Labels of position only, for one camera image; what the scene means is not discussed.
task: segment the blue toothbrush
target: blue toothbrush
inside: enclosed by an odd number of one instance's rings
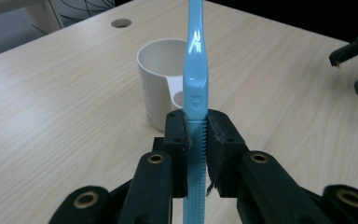
[[[187,159],[188,196],[184,199],[183,223],[204,223],[208,59],[203,39],[202,0],[189,0],[188,4],[183,85],[183,109],[193,143]]]

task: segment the white cup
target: white cup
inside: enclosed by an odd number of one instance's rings
[[[169,38],[147,43],[137,54],[146,114],[161,131],[165,130],[166,115],[183,107],[185,51],[185,40]]]

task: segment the light wood tabletop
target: light wood tabletop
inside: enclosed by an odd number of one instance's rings
[[[133,177],[163,136],[146,118],[137,50],[186,31],[187,1],[135,0],[0,54],[0,223],[48,223],[74,190]],[[204,31],[210,108],[247,146],[315,193],[358,188],[358,57],[328,60],[347,43],[210,2]],[[236,200],[213,190],[206,203],[206,223],[241,223]]]

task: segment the screw hole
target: screw hole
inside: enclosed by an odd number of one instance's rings
[[[118,19],[115,21],[112,21],[112,23],[110,23],[113,27],[115,28],[125,28],[128,27],[132,24],[132,21],[130,21],[129,19]]]
[[[269,158],[262,154],[252,154],[251,156],[252,160],[259,163],[267,163],[269,161]]]
[[[93,206],[98,202],[98,194],[95,191],[88,191],[75,198],[74,206],[78,209],[84,209]]]
[[[344,203],[358,207],[358,193],[353,190],[339,189],[336,193],[337,197]]]
[[[155,154],[155,155],[151,155],[147,158],[147,160],[150,162],[150,163],[162,163],[164,161],[164,157],[159,155],[159,154]]]

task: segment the floor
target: floor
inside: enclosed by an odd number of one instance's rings
[[[128,0],[51,0],[62,15],[65,27],[91,16],[117,7]],[[0,15],[0,53],[16,48],[39,37],[46,35],[33,27],[26,19],[22,9],[16,9]]]

